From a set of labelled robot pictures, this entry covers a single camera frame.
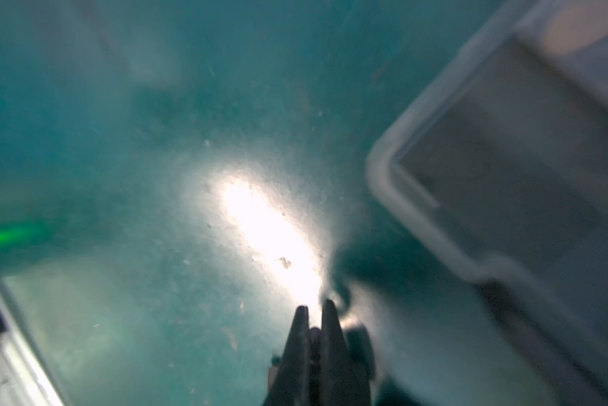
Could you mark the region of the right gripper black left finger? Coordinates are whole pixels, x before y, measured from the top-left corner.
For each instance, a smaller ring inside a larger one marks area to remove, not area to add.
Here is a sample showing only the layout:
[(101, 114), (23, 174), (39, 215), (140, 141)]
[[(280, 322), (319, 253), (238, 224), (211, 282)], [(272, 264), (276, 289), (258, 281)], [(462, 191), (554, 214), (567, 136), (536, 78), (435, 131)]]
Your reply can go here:
[(308, 308), (299, 306), (295, 310), (276, 377), (263, 405), (310, 404), (309, 330)]

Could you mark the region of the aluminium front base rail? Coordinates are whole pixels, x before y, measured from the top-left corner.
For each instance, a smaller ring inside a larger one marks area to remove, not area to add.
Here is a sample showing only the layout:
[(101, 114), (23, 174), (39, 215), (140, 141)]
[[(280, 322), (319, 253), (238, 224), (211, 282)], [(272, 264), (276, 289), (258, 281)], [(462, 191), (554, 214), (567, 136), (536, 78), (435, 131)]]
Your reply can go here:
[(65, 405), (0, 283), (0, 405)]

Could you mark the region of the black bolt with head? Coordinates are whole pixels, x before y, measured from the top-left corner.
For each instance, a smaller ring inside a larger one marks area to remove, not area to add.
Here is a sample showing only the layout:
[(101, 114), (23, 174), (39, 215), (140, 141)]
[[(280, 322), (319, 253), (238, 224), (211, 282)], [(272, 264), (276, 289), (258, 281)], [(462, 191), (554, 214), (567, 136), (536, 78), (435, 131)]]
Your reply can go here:
[[(320, 375), (321, 375), (321, 324), (319, 326), (311, 326), (309, 321), (309, 337), (311, 344), (310, 352), (310, 404), (322, 405), (320, 400)], [(355, 326), (354, 328), (342, 328), (344, 339), (349, 348), (351, 358), (366, 367), (367, 378), (370, 386), (376, 375), (375, 357), (369, 334), (364, 326)], [(281, 356), (278, 356), (272, 361), (272, 365), (268, 368), (268, 390), (273, 385), (273, 380), (276, 377), (278, 366), (281, 362)]]

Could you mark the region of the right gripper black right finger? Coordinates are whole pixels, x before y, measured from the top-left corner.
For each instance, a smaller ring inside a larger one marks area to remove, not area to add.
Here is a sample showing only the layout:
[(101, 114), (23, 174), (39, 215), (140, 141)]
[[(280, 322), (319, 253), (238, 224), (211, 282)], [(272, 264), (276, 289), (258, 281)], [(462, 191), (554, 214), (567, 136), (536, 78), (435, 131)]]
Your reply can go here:
[(320, 400), (322, 405), (370, 405), (366, 367), (353, 360), (334, 302), (322, 306)]

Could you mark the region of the clear plastic organizer box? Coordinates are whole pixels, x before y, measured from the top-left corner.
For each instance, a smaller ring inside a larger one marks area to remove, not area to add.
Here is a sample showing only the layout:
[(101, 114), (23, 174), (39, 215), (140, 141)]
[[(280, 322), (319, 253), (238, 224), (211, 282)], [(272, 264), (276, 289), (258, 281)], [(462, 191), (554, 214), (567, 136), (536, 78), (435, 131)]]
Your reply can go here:
[(367, 159), (569, 404), (608, 405), (608, 1), (508, 1)]

